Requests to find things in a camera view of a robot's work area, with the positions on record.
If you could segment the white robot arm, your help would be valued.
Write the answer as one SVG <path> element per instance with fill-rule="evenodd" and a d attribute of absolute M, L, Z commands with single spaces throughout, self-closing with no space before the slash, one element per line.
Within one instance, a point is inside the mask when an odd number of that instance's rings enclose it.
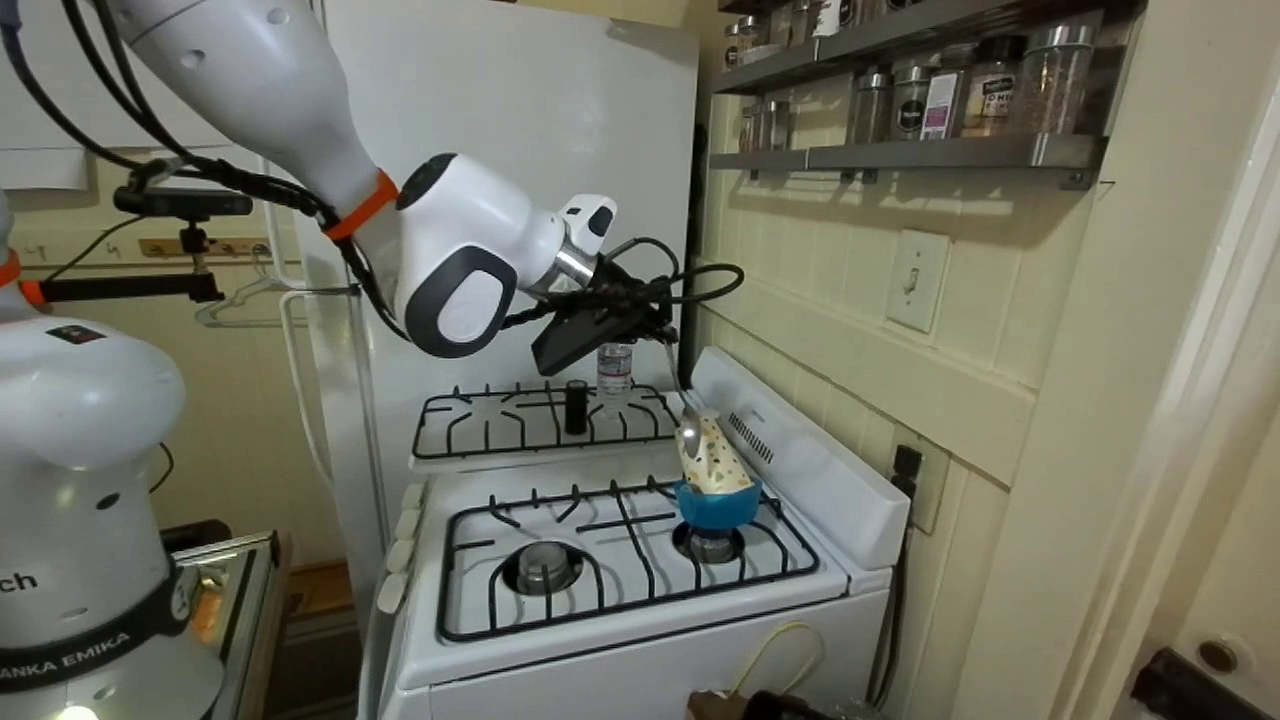
<path fill-rule="evenodd" d="M 474 156 L 389 176 L 357 134 L 345 68 L 299 0 L 60 0 L 83 61 L 139 124 L 164 78 L 248 170 L 185 143 L 167 169 L 312 217 L 383 326 L 474 357 L 521 318 L 560 372 L 648 325 L 664 298 L 614 264 L 614 204 L 535 206 Z M 177 364 L 126 333 L 56 314 L 60 279 L 5 271 L 0 318 L 0 720 L 203 720 L 223 660 L 192 634 L 202 581 L 154 514 L 154 453 L 177 424 Z"/>

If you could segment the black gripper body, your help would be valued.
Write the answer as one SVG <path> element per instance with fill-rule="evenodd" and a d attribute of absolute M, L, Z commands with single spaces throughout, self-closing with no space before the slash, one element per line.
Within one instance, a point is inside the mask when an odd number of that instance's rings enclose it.
<path fill-rule="evenodd" d="M 674 293 L 664 279 L 614 279 L 554 305 L 554 325 L 532 341 L 541 374 L 594 357 L 605 342 L 674 341 Z"/>

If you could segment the robot base platform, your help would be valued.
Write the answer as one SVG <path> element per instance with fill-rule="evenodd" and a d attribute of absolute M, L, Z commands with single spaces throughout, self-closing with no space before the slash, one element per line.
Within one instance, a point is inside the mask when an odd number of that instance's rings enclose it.
<path fill-rule="evenodd" d="M 223 687 L 203 720 L 267 720 L 289 583 L 285 537 L 235 537 L 223 519 L 195 519 L 164 529 L 162 541 L 180 568 L 195 572 L 192 634 L 223 667 Z"/>

